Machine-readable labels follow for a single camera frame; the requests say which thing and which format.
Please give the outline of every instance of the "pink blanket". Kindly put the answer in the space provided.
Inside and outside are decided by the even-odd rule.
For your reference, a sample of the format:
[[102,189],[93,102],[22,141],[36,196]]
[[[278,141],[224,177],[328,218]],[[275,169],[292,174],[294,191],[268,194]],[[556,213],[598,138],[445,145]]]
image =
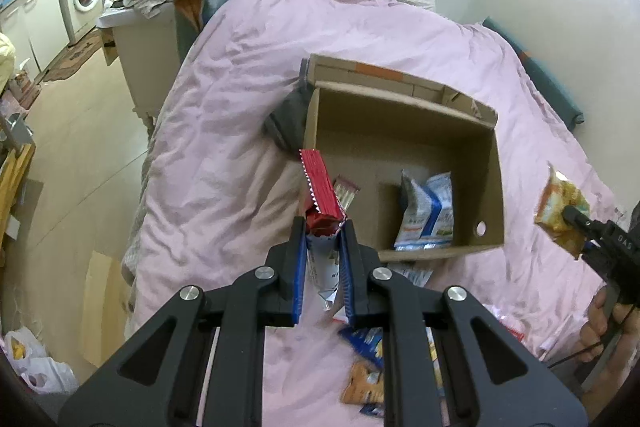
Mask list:
[[[613,217],[612,194],[502,38],[395,0],[229,0],[210,20],[150,152],[134,327],[181,286],[229,284],[286,240],[302,170],[261,124],[311,53],[430,78],[496,109],[505,247],[448,261],[432,285],[462,284],[523,321],[537,354],[562,329],[565,341],[600,280],[533,225],[547,162],[582,188],[593,217]],[[305,297],[298,327],[267,334],[264,425],[378,423],[339,403],[354,355],[308,280]]]

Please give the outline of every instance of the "black cable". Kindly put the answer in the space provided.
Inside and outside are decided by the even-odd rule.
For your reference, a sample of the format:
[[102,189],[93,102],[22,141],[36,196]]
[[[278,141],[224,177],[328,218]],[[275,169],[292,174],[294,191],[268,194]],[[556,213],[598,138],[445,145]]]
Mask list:
[[[625,318],[622,319],[622,322],[620,322],[620,324],[616,325],[615,327],[615,332],[617,333],[618,331],[620,331],[624,326],[625,326],[625,322],[626,320],[629,318],[629,316],[631,315],[631,313],[633,313],[633,311],[636,309],[636,305],[634,304],[633,306],[631,306],[631,308],[629,309],[628,313],[625,315]],[[593,349],[594,347],[598,347],[602,345],[602,341],[600,342],[596,342],[595,344],[591,344],[591,346],[585,347],[584,349],[581,349],[580,351],[577,351],[576,353],[569,355],[568,357],[564,357],[564,359],[560,359],[557,362],[554,362],[552,364],[550,364],[548,366],[549,369],[552,369],[554,367],[556,367],[556,365],[560,365],[561,363],[564,362],[568,362],[571,359],[574,359],[575,357],[578,357],[579,355],[586,353],[587,351],[590,351],[591,349]]]

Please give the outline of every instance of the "white and blue snack bag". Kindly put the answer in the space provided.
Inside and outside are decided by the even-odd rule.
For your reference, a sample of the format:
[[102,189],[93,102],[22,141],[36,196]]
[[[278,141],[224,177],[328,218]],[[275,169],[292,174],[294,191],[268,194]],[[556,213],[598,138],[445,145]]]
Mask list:
[[395,250],[425,250],[451,245],[453,189],[451,173],[429,178],[423,185],[402,171],[401,201],[406,202]]

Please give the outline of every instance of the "open cardboard box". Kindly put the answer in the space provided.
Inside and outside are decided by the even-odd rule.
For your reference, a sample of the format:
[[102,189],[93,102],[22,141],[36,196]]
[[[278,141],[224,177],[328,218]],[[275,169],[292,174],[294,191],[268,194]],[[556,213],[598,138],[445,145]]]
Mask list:
[[[437,82],[320,55],[311,57],[308,80],[316,89],[304,147],[320,150],[330,176],[360,187],[348,216],[358,241],[376,248],[381,261],[443,259],[504,243],[491,108]],[[393,250],[403,169],[419,182],[451,172],[450,248]]]

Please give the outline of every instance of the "human hand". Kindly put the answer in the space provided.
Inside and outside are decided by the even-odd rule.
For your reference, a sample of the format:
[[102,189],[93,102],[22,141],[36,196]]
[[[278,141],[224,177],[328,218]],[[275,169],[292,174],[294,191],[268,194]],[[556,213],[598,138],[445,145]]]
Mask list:
[[[575,346],[576,351],[598,343],[601,336],[606,333],[607,317],[602,310],[606,297],[606,288],[602,288],[591,301],[587,311],[589,320],[580,330],[580,341]],[[612,316],[620,324],[625,320],[630,309],[630,305],[616,304]],[[582,397],[582,404],[591,420],[599,415],[624,383],[629,371],[629,362],[638,346],[638,340],[640,340],[640,311],[634,310],[624,323],[622,335],[609,361],[598,375],[592,388]],[[591,362],[602,353],[603,349],[603,346],[593,347],[590,351],[579,355],[578,359],[582,362]]]

